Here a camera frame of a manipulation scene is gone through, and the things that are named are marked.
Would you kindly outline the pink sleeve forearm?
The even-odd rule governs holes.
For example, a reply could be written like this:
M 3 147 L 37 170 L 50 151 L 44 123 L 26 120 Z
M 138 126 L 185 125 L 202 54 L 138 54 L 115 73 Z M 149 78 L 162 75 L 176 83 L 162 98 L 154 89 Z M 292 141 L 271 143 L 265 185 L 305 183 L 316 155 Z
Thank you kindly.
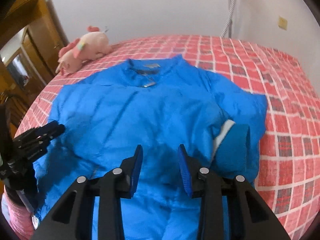
M 4 187 L 2 207 L 8 212 L 6 219 L 19 239 L 31 239 L 34 234 L 32 213 L 27 210 L 15 190 Z

